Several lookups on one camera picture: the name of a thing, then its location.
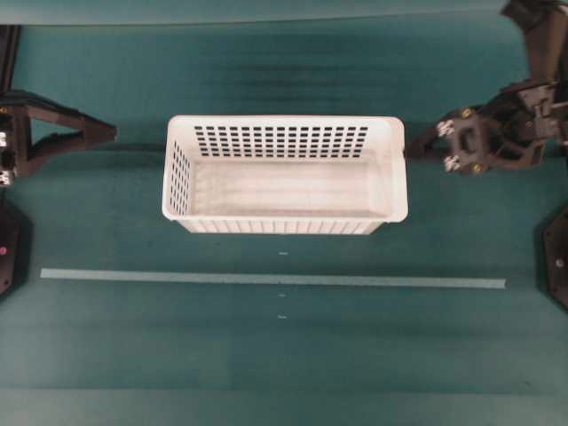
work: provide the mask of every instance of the white tape strip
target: white tape strip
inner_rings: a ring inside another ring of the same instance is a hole
[[[291,286],[421,287],[504,289],[504,279],[263,275],[246,273],[134,272],[43,268],[52,280],[189,282],[198,284],[284,284]]]

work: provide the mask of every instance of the basket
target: basket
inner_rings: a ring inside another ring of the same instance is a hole
[[[370,234],[407,214],[397,118],[179,115],[162,211],[192,233]]]

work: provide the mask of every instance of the screw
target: screw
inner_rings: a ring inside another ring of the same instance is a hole
[[[473,114],[473,110],[471,108],[465,108],[461,111],[461,118],[468,118]]]

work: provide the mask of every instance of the green fabric surface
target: green fabric surface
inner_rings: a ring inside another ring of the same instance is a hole
[[[481,177],[409,163],[409,217],[368,237],[190,234],[161,213],[175,114],[395,115],[410,139],[523,79],[520,42],[492,12],[26,28],[14,86],[120,137],[7,193],[33,241],[0,303],[0,424],[566,424],[568,317],[543,290],[539,236],[566,203],[561,158]],[[40,280],[43,267],[507,289]]]
[[[504,0],[3,0],[0,22],[24,25],[179,25],[333,20],[457,11],[497,12]]]

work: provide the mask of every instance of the table surface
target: table surface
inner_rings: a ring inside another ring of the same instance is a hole
[[[520,34],[484,11],[26,27],[14,87],[120,137],[7,193],[31,245],[0,301],[0,424],[566,424],[568,316],[544,290],[540,244],[566,203],[552,147],[537,169],[481,177],[409,163],[408,218],[368,237],[190,234],[161,212],[173,115],[394,115],[410,140],[525,73]],[[507,285],[43,280],[42,268]]]

